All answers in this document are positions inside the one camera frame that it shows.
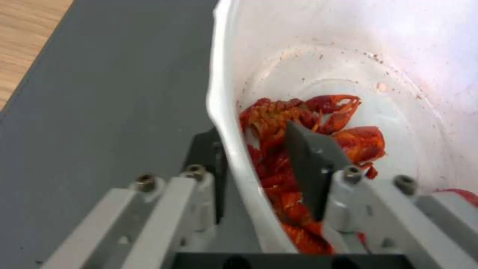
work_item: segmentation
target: gray mat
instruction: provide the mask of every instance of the gray mat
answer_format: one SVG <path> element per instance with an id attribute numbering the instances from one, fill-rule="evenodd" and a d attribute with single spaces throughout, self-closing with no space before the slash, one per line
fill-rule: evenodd
<path id="1" fill-rule="evenodd" d="M 179 171 L 212 126 L 215 3 L 74 2 L 0 114 L 1 268 L 37 268 L 108 189 Z M 211 251 L 259 251 L 228 183 Z"/>

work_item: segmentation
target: white plastic bucket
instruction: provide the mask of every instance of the white plastic bucket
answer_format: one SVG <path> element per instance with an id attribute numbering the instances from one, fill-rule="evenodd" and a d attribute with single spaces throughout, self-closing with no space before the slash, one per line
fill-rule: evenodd
<path id="1" fill-rule="evenodd" d="M 478 2 L 222 0 L 207 108 L 265 252 L 295 252 L 251 166 L 238 113 L 261 97 L 350 93 L 378 126 L 376 180 L 478 192 Z"/>

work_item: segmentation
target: red crayfish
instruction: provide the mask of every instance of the red crayfish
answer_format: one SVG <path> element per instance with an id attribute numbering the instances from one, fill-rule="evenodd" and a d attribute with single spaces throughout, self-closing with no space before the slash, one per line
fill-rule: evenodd
<path id="1" fill-rule="evenodd" d="M 283 146 L 286 124 L 294 121 L 313 132 L 331 135 L 348 158 L 373 179 L 378 172 L 372 161 L 385 155 L 383 134 L 375 126 L 342 130 L 360 104 L 359 97 L 346 94 L 317 96 L 307 101 L 262 98 L 239 116 L 242 130 L 250 129 L 260 143 L 260 148 L 248 145 L 248 150 L 263 190 L 284 231 L 301 252 L 330 254 L 333 249 L 321 237 L 321 223 L 315 222 L 302 204 Z"/>

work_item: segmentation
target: crayfish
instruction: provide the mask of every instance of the crayfish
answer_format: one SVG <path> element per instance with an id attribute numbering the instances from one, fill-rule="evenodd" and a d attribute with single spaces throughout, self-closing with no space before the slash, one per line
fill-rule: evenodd
<path id="1" fill-rule="evenodd" d="M 301 124 L 313 132 L 331 135 L 348 158 L 374 179 L 378 171 L 372 161 L 385 155 L 385 140 L 376 126 L 343 128 L 360 106 L 353 95 L 322 95 L 307 101 L 257 100 L 239 116 L 243 132 L 250 129 L 260 147 L 248 145 L 252 164 L 261 180 L 264 193 L 297 249 L 309 254 L 330 254 L 332 247 L 322 238 L 322 225 L 312 219 L 302 204 L 302 194 L 295 182 L 284 149 L 288 121 Z"/>

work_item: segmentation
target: wooden floor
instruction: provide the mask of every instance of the wooden floor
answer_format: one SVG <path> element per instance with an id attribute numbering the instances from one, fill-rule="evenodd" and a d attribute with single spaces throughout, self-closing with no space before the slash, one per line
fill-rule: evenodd
<path id="1" fill-rule="evenodd" d="M 0 0 L 0 110 L 72 0 Z"/>

